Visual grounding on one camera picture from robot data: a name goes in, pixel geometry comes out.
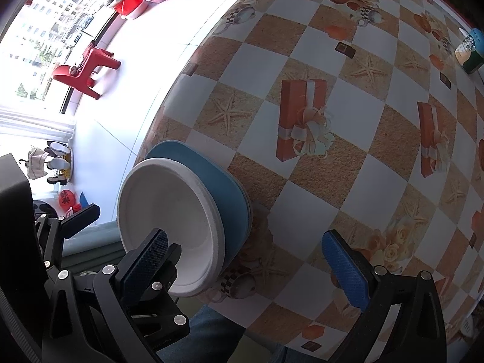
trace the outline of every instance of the red bucket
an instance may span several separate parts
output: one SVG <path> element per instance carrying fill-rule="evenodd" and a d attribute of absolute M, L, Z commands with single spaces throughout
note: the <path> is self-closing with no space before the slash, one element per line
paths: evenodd
<path fill-rule="evenodd" d="M 143 0 L 122 0 L 114 7 L 114 10 L 122 16 L 126 16 L 138 8 L 142 2 Z"/>

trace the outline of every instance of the blue plate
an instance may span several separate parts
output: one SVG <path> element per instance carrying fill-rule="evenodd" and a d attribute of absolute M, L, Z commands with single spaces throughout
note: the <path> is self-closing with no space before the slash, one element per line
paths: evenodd
<path fill-rule="evenodd" d="M 224 226 L 224 270 L 244 245 L 252 222 L 248 198 L 245 198 L 238 182 L 217 164 L 176 140 L 159 143 L 148 152 L 145 159 L 148 158 L 168 158 L 182 163 L 199 177 L 210 192 Z"/>

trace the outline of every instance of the white tile floor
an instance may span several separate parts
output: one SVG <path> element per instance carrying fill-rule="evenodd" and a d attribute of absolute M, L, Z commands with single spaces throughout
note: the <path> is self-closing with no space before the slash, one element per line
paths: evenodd
<path fill-rule="evenodd" d="M 116 218 L 124 177 L 161 102 L 197 46 L 236 0 L 166 0 L 126 21 L 107 49 L 122 62 L 102 69 L 75 110 L 73 184 L 101 208 L 98 223 Z"/>

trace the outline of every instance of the red ball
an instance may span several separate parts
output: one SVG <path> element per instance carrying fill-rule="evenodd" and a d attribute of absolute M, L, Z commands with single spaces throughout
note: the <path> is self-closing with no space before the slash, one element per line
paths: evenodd
<path fill-rule="evenodd" d="M 59 206 L 67 211 L 76 204 L 76 196 L 71 190 L 62 190 L 59 194 Z"/>

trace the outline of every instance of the blue rubber fingertip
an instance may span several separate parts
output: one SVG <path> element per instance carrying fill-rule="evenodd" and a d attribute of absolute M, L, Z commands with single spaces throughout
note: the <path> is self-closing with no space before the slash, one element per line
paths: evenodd
<path fill-rule="evenodd" d="M 368 283 L 338 240 L 326 232 L 321 239 L 323 255 L 353 307 L 364 311 L 370 303 Z"/>

